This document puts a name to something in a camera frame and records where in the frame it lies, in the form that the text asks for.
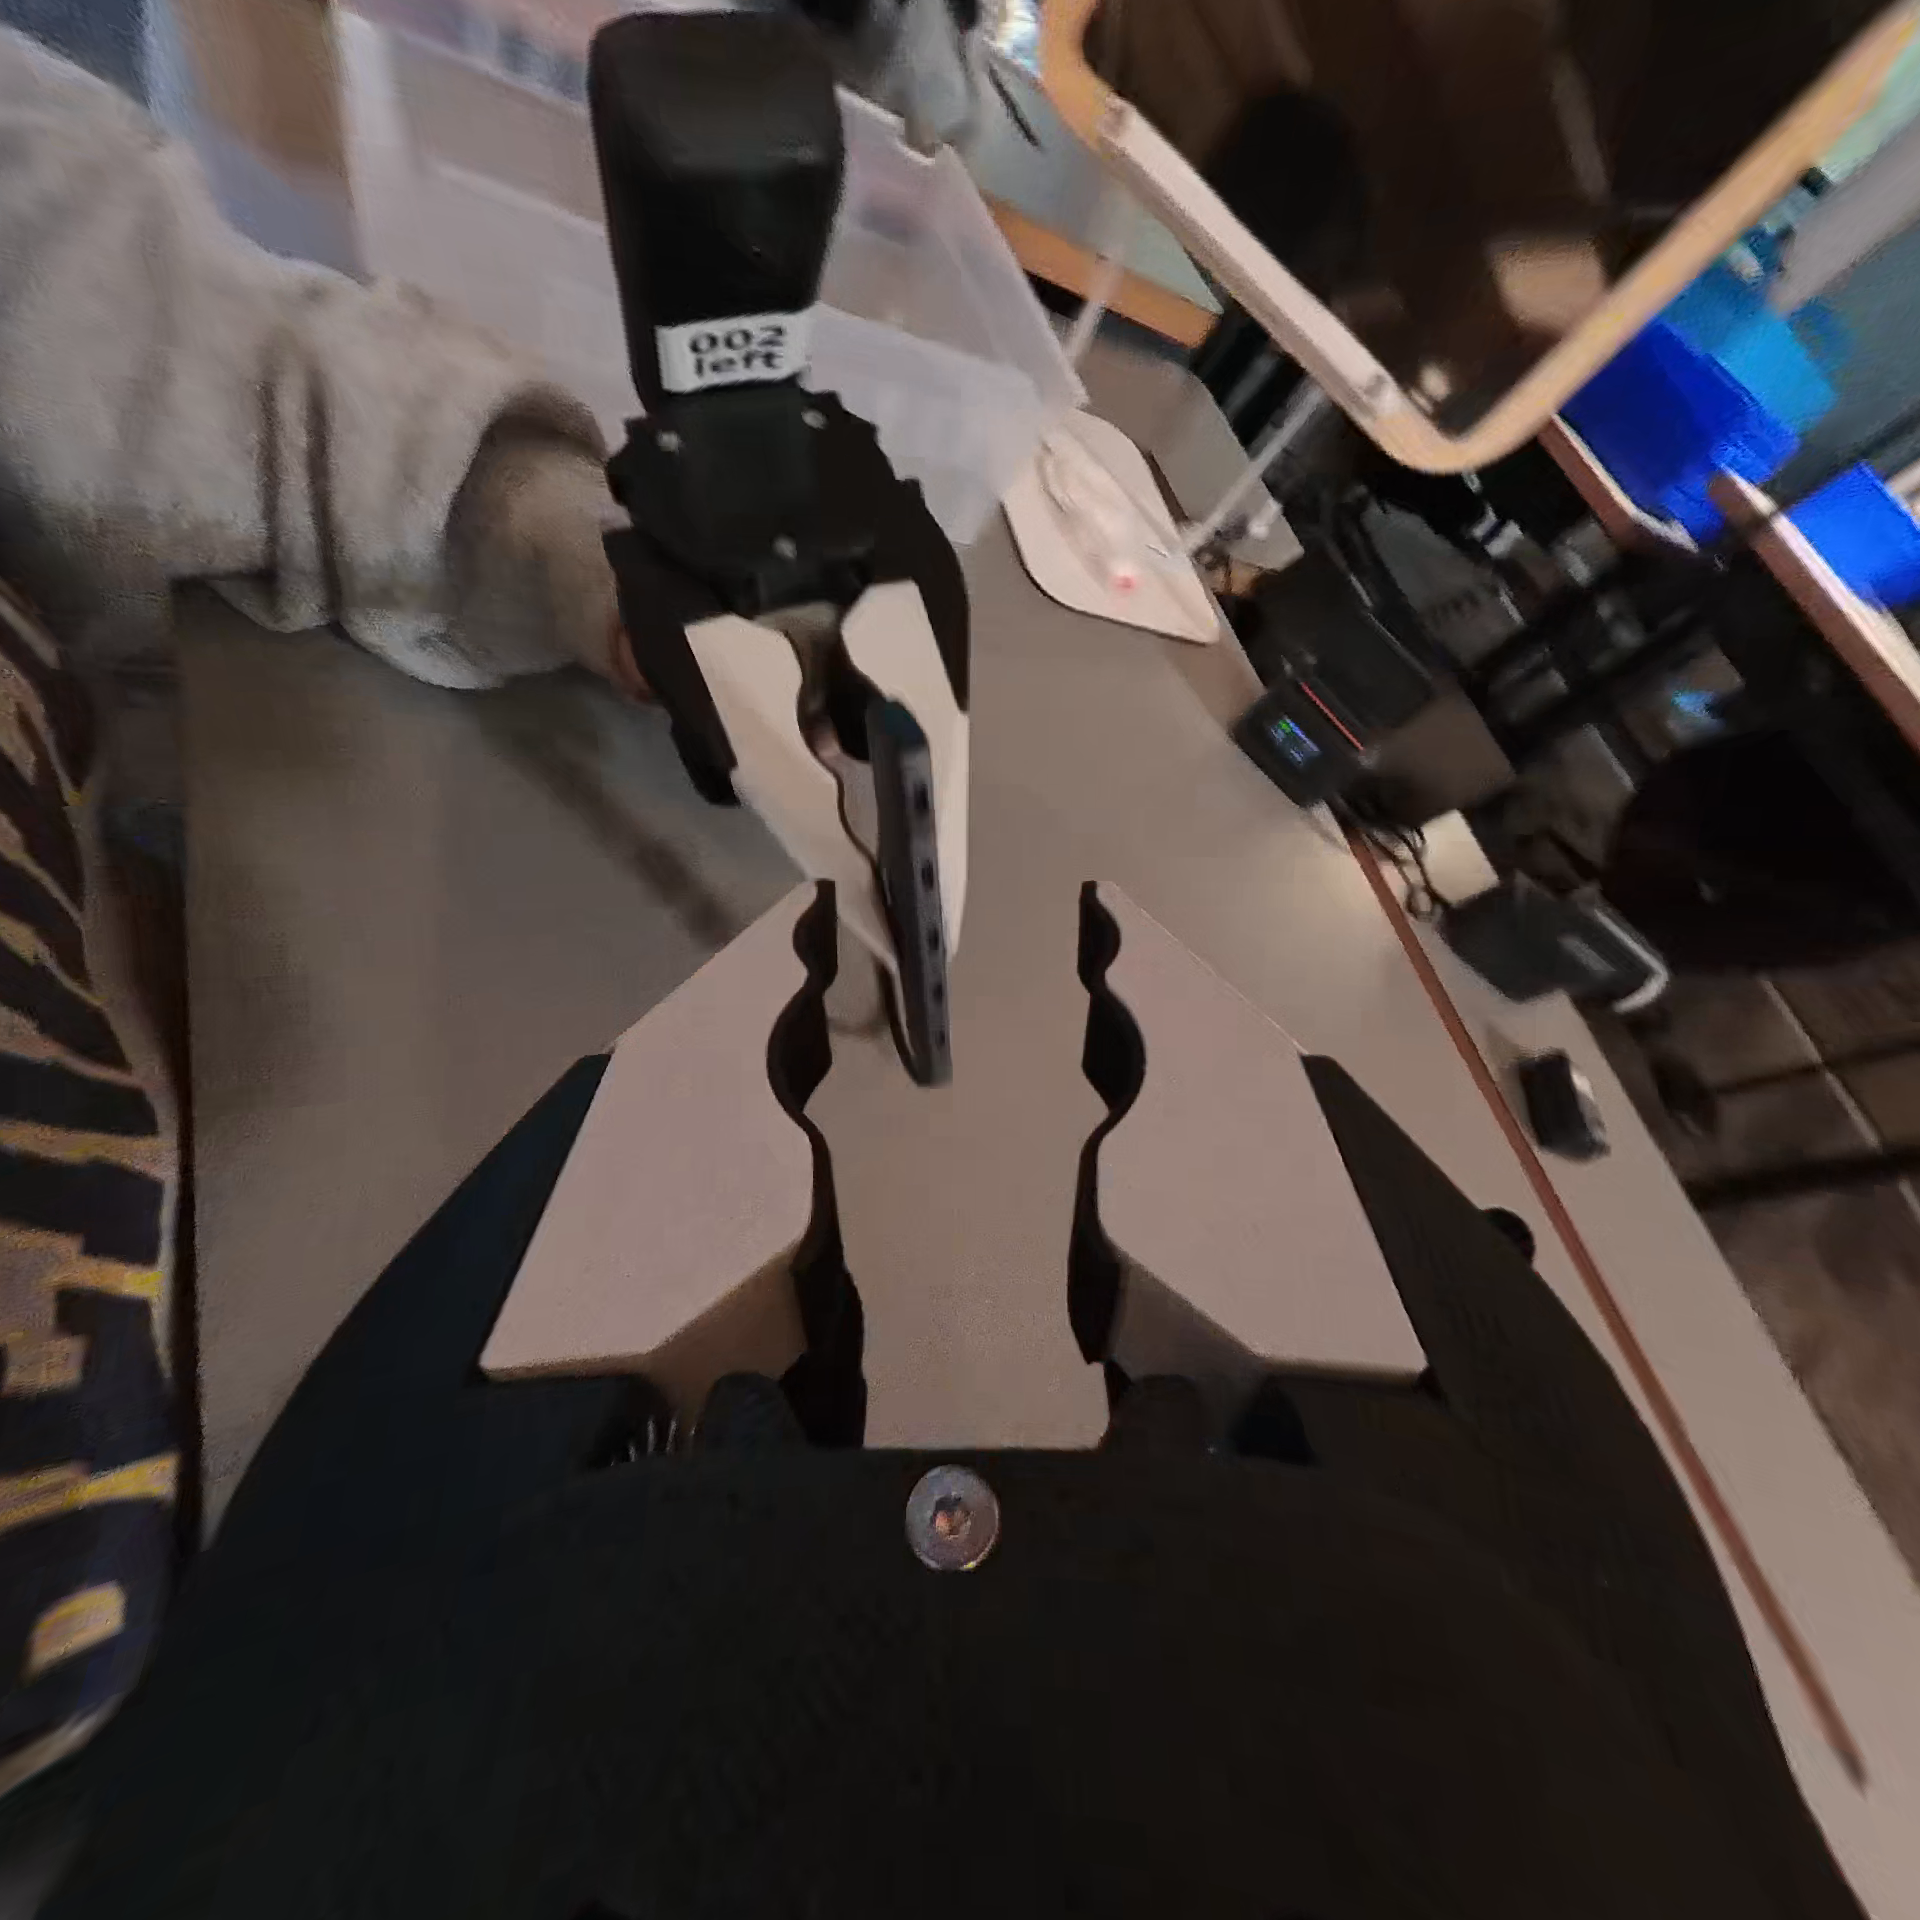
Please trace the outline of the grey box device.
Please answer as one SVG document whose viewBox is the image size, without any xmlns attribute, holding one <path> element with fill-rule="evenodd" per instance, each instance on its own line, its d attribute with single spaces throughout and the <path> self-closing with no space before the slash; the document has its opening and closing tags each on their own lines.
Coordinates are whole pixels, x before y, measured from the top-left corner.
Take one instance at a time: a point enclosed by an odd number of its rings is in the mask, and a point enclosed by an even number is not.
<svg viewBox="0 0 1920 1920">
<path fill-rule="evenodd" d="M 1668 992 L 1668 962 L 1603 899 L 1561 894 L 1527 876 L 1502 876 L 1434 915 L 1455 959 L 1502 998 L 1562 994 L 1620 1015 Z"/>
</svg>

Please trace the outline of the person's left forearm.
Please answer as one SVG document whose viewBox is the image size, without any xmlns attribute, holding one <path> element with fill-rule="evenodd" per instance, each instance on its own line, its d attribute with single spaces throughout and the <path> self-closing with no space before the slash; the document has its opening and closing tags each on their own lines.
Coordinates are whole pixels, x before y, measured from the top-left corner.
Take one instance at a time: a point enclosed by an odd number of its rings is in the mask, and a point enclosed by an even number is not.
<svg viewBox="0 0 1920 1920">
<path fill-rule="evenodd" d="M 180 585 L 420 684 L 628 684 L 589 409 L 392 284 L 228 224 L 185 139 L 4 30 L 4 596 L 131 652 Z"/>
</svg>

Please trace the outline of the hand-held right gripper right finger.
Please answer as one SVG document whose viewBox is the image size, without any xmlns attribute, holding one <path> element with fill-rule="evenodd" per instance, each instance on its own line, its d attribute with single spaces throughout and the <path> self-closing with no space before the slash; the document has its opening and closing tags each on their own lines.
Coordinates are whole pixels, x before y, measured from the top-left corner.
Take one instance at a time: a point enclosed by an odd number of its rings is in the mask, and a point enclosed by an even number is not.
<svg viewBox="0 0 1920 1920">
<path fill-rule="evenodd" d="M 1208 1414 L 1278 1379 L 1411 1387 L 1407 1308 L 1301 1047 L 1113 883 L 1077 906 L 1081 1075 L 1100 1103 L 1070 1213 L 1070 1331 L 1113 1393 Z"/>
</svg>

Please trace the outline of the black device with small screen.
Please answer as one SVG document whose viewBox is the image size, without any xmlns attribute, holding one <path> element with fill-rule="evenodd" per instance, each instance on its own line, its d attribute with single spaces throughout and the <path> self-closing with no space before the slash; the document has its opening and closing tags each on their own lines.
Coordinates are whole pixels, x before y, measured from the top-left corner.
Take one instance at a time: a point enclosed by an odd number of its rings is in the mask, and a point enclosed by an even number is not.
<svg viewBox="0 0 1920 1920">
<path fill-rule="evenodd" d="M 1439 691 L 1434 673 L 1397 643 L 1340 642 L 1282 659 L 1229 737 L 1287 802 L 1317 807 L 1342 798 Z"/>
</svg>

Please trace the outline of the small black block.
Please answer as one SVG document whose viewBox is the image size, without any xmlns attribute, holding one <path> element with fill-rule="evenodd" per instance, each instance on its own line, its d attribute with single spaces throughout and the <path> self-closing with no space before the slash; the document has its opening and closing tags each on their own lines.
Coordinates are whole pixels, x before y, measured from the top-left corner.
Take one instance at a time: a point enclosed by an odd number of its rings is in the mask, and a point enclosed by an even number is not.
<svg viewBox="0 0 1920 1920">
<path fill-rule="evenodd" d="M 1524 1123 L 1539 1149 L 1578 1163 L 1606 1158 L 1612 1140 L 1596 1091 L 1566 1051 L 1524 1054 L 1513 1081 Z"/>
</svg>

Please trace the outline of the brown table edge strip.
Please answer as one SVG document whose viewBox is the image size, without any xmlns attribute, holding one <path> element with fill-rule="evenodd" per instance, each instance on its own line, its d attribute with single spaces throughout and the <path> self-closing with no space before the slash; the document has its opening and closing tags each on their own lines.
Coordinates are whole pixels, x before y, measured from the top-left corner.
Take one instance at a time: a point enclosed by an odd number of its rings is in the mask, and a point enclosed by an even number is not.
<svg viewBox="0 0 1920 1920">
<path fill-rule="evenodd" d="M 1402 952 L 1427 994 L 1434 1010 L 1434 1017 L 1449 1036 L 1455 1056 L 1460 1056 L 1462 1065 L 1467 1066 L 1479 1095 L 1497 1119 L 1501 1137 L 1506 1139 L 1509 1149 L 1516 1158 L 1534 1200 L 1539 1204 L 1539 1209 L 1546 1215 L 1555 1237 L 1561 1243 L 1561 1248 L 1566 1248 L 1566 1257 L 1571 1260 L 1589 1303 L 1596 1308 L 1612 1347 L 1624 1363 L 1626 1377 L 1636 1387 L 1645 1414 L 1652 1416 L 1652 1426 L 1659 1433 L 1661 1444 L 1668 1453 L 1668 1461 L 1679 1468 L 1679 1475 L 1693 1500 L 1693 1509 L 1698 1509 L 1700 1520 L 1707 1523 L 1707 1528 L 1714 1534 L 1714 1544 L 1721 1548 L 1726 1565 L 1735 1572 L 1740 1587 L 1760 1611 L 1762 1624 L 1781 1648 L 1781 1655 L 1786 1661 L 1792 1678 L 1806 1699 L 1809 1713 L 1813 1713 L 1813 1721 L 1832 1752 L 1832 1759 L 1837 1763 L 1851 1786 L 1859 1793 L 1867 1793 L 1871 1786 L 1867 1754 L 1857 1735 L 1853 1735 L 1853 1729 L 1839 1708 L 1837 1698 L 1832 1692 L 1832 1687 L 1814 1659 L 1813 1646 L 1807 1643 L 1774 1590 L 1772 1580 L 1760 1560 L 1760 1553 L 1753 1551 L 1751 1541 L 1735 1518 L 1735 1509 L 1732 1509 L 1728 1500 L 1723 1497 L 1723 1491 L 1717 1488 L 1714 1475 L 1709 1472 L 1703 1454 L 1693 1446 L 1693 1433 L 1687 1430 L 1680 1407 L 1673 1401 L 1668 1384 L 1665 1384 L 1658 1368 L 1654 1368 L 1645 1347 L 1633 1331 L 1613 1289 L 1606 1285 L 1599 1260 L 1596 1260 L 1569 1206 L 1566 1204 L 1566 1199 L 1561 1199 L 1548 1167 L 1541 1162 L 1541 1156 L 1536 1151 L 1534 1139 L 1529 1133 L 1527 1123 L 1524 1123 L 1524 1116 L 1513 1109 L 1506 1093 L 1506 1081 L 1501 1079 L 1497 1066 L 1488 1061 L 1476 1042 L 1476 1035 L 1471 1033 L 1465 1017 L 1460 1010 L 1455 1010 L 1453 996 L 1448 992 L 1439 969 L 1434 969 L 1427 948 L 1418 940 L 1404 897 L 1398 892 L 1393 878 L 1388 876 L 1388 867 L 1393 867 L 1393 864 L 1382 860 L 1375 843 L 1365 837 L 1365 832 L 1356 828 L 1356 825 L 1345 823 L 1340 828 L 1340 835 L 1351 857 L 1361 867 L 1361 873 L 1367 876 L 1372 892 L 1375 894 L 1388 924 L 1393 924 Z"/>
</svg>

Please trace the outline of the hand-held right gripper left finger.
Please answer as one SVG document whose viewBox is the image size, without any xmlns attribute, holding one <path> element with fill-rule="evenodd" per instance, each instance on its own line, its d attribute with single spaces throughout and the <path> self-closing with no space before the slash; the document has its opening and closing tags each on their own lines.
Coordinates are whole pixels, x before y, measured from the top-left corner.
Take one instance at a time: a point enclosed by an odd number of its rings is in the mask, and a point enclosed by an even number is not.
<svg viewBox="0 0 1920 1920">
<path fill-rule="evenodd" d="M 751 1373 L 813 1442 L 862 1444 L 866 1320 L 808 1116 L 838 962 L 832 883 L 802 883 L 614 1042 L 482 1347 L 489 1379 L 635 1377 L 690 1426 Z"/>
</svg>

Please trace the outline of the white flat pad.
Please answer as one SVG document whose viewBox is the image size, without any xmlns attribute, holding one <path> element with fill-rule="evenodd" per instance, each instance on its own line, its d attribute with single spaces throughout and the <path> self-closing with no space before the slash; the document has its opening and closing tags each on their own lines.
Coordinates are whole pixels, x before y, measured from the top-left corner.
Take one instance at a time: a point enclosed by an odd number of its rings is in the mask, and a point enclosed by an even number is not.
<svg viewBox="0 0 1920 1920">
<path fill-rule="evenodd" d="M 1037 441 L 1002 493 L 1032 583 L 1067 612 L 1208 647 L 1220 610 L 1137 444 L 1088 411 Z"/>
</svg>

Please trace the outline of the dark patterned cloth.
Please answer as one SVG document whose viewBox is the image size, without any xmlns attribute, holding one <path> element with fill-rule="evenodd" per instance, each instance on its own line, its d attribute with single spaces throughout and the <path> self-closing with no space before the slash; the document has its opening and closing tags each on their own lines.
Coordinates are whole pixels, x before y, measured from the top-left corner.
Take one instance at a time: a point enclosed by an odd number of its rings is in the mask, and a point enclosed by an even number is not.
<svg viewBox="0 0 1920 1920">
<path fill-rule="evenodd" d="M 127 968 L 81 675 L 2 597 L 2 1793 L 132 1691 L 180 1500 L 180 1130 Z"/>
</svg>

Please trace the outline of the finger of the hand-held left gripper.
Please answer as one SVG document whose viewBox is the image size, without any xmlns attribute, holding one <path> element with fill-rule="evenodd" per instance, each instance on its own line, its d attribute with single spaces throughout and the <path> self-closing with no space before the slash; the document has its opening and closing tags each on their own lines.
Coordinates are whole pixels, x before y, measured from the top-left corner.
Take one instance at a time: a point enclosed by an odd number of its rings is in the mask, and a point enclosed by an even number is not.
<svg viewBox="0 0 1920 1920">
<path fill-rule="evenodd" d="M 801 726 L 802 661 L 794 643 L 727 612 L 691 622 L 684 638 L 734 753 L 735 795 L 801 873 L 832 883 L 854 936 L 876 959 L 898 959 L 873 860 L 854 839 L 839 783 Z"/>
<path fill-rule="evenodd" d="M 876 693 L 894 700 L 926 737 L 931 860 L 947 940 L 959 940 L 968 902 L 972 726 L 947 673 L 915 585 L 866 589 L 841 626 L 846 656 Z"/>
</svg>

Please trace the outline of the blue plastic bin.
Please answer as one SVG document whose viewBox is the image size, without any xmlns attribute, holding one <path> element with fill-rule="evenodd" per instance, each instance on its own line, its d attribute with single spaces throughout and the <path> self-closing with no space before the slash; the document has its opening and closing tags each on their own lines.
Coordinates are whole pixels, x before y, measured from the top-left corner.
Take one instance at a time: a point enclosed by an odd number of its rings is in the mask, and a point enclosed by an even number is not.
<svg viewBox="0 0 1920 1920">
<path fill-rule="evenodd" d="M 1800 437 L 1712 354 L 1665 321 L 1649 322 L 1566 402 L 1561 418 L 1649 516 L 1693 543 L 1714 543 L 1714 474 L 1763 486 Z"/>
<path fill-rule="evenodd" d="M 1918 601 L 1918 520 L 1873 465 L 1850 465 L 1784 511 L 1830 573 L 1862 601 Z"/>
</svg>

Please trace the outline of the grey usb hub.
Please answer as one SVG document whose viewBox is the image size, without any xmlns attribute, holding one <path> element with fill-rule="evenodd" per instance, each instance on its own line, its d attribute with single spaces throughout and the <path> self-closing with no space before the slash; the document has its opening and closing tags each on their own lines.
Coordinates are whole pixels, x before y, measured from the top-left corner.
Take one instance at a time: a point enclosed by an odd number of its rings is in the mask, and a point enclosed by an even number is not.
<svg viewBox="0 0 1920 1920">
<path fill-rule="evenodd" d="M 919 1088 L 952 1079 L 949 943 L 931 746 L 899 700 L 866 709 L 876 804 L 876 899 L 889 941 L 887 991 L 899 1061 Z"/>
</svg>

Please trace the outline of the dark panel with plywood edge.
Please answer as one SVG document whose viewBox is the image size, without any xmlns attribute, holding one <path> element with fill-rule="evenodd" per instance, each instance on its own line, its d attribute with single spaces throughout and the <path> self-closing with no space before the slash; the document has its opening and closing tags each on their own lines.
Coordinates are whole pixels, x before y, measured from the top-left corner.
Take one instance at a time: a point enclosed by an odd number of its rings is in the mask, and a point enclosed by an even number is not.
<svg viewBox="0 0 1920 1920">
<path fill-rule="evenodd" d="M 1055 2 L 1077 137 L 1397 462 L 1532 441 L 1887 99 L 1917 3 Z"/>
</svg>

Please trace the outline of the clear plastic container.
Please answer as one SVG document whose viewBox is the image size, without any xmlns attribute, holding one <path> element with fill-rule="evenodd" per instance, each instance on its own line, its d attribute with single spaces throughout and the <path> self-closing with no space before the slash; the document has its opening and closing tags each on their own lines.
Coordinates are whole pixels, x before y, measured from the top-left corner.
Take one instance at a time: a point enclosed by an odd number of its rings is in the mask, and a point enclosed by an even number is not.
<svg viewBox="0 0 1920 1920">
<path fill-rule="evenodd" d="M 512 342 L 587 404 L 635 418 L 584 69 L 534 42 L 453 40 L 333 14 L 355 250 Z M 951 151 L 922 155 L 839 93 L 843 206 L 808 340 L 808 386 L 845 400 L 947 538 L 972 545 L 1085 386 L 1000 227 Z"/>
</svg>

